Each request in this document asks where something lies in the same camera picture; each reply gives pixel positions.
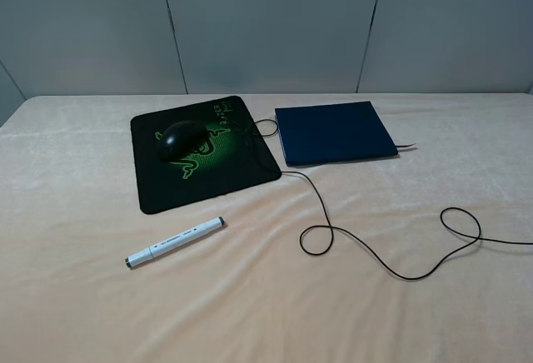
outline black mouse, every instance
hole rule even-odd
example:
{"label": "black mouse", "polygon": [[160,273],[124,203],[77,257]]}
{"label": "black mouse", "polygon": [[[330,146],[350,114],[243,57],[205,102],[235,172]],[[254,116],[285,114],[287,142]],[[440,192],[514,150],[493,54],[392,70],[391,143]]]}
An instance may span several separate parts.
{"label": "black mouse", "polygon": [[172,124],[157,144],[157,157],[172,162],[187,155],[208,137],[206,123],[184,121]]}

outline beige blanket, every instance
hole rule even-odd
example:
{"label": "beige blanket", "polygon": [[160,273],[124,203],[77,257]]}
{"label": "beige blanket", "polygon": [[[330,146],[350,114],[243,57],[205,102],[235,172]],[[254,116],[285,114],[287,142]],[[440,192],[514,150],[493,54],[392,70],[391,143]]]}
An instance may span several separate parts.
{"label": "beige blanket", "polygon": [[[484,242],[399,281],[338,235],[322,257],[310,186],[280,180],[155,216],[138,207],[129,121],[219,96],[37,97],[0,129],[0,356],[6,363],[530,362],[533,247]],[[334,224],[395,270],[484,235],[533,241],[533,97],[243,96],[274,107],[371,100],[399,158],[308,167]],[[279,139],[266,140],[280,166]],[[227,228],[128,270],[124,258],[216,216]],[[450,224],[470,234],[460,214]],[[319,250],[318,230],[306,239]]]}

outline marker pen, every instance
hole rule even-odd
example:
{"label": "marker pen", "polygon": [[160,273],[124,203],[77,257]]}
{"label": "marker pen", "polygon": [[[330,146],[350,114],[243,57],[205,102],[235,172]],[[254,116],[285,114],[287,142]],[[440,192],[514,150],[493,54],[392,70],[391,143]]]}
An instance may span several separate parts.
{"label": "marker pen", "polygon": [[171,236],[165,241],[161,241],[158,244],[154,244],[140,252],[134,253],[126,258],[126,266],[131,269],[132,267],[139,265],[144,261],[150,261],[154,257],[158,257],[163,253],[167,253],[172,249],[179,247],[180,245],[187,244],[192,240],[196,240],[200,236],[205,236],[211,231],[222,226],[224,226],[224,220],[221,217],[206,221],[200,226],[190,228],[189,230],[177,234],[176,236]]}

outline navy blue case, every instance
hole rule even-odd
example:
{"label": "navy blue case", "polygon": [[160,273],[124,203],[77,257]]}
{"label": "navy blue case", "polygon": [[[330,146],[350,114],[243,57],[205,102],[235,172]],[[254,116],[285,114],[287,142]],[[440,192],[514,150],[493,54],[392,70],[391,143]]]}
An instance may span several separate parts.
{"label": "navy blue case", "polygon": [[276,121],[288,166],[398,154],[370,102],[277,108]]}

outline black mouse pad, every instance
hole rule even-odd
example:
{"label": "black mouse pad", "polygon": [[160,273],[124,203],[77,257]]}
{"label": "black mouse pad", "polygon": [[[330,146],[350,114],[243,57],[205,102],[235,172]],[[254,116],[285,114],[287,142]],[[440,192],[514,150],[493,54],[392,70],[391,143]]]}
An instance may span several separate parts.
{"label": "black mouse pad", "polygon": [[[158,139],[169,126],[186,120],[208,123],[209,139],[183,159],[160,161],[156,155]],[[281,176],[265,141],[242,132],[246,128],[257,132],[257,128],[240,97],[147,113],[134,117],[131,128],[139,203],[148,215],[271,182]]]}

